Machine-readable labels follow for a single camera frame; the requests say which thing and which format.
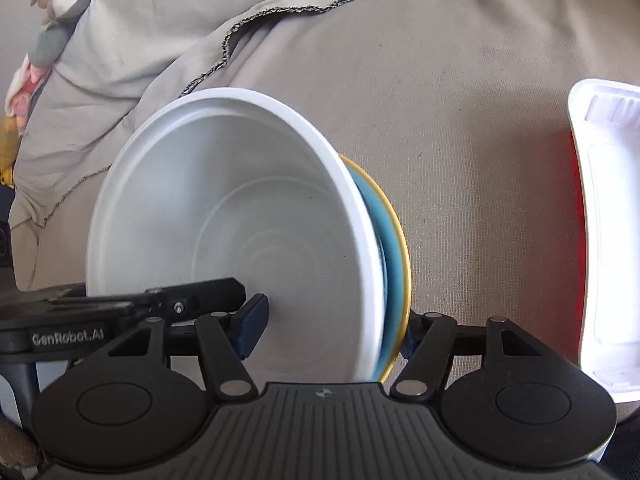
beige fabric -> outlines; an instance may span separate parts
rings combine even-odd
[[[79,182],[108,168],[148,117],[226,63],[229,35],[243,23],[348,1],[92,0],[31,113],[14,169],[10,224],[33,219],[44,226]]]
[[[91,215],[106,173],[85,180],[46,228],[33,221],[12,229],[15,282],[20,290],[84,282]]]
[[[640,84],[639,8],[357,0],[264,23],[199,88],[280,99],[375,177],[410,244],[416,310],[462,323],[508,316],[573,358],[578,226],[566,98],[588,76]],[[86,236],[92,202],[71,202],[80,190],[44,229],[50,240],[63,230]],[[57,215],[65,221],[54,229]],[[38,254],[34,283],[77,279],[74,271],[65,280],[47,254]]]

white bowl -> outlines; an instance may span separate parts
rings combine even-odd
[[[219,88],[131,137],[92,218],[90,295],[234,277],[270,301],[244,364],[265,381],[368,381],[384,320],[371,220],[326,139],[284,104]]]

white plastic lid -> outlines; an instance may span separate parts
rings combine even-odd
[[[580,367],[640,400],[640,87],[585,79],[569,94],[586,218]]]

plush doll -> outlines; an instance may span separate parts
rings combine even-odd
[[[51,65],[62,54],[91,0],[31,0],[46,10],[44,27],[15,72],[4,100],[0,131],[0,184],[13,186],[13,166],[31,108],[31,98],[46,81]]]

logo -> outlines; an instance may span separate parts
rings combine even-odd
[[[30,331],[31,347],[36,352],[82,347],[106,341],[102,324],[61,326]]]
[[[321,399],[326,399],[327,397],[331,397],[335,392],[332,392],[329,388],[323,388],[322,390],[316,391],[316,395]]]

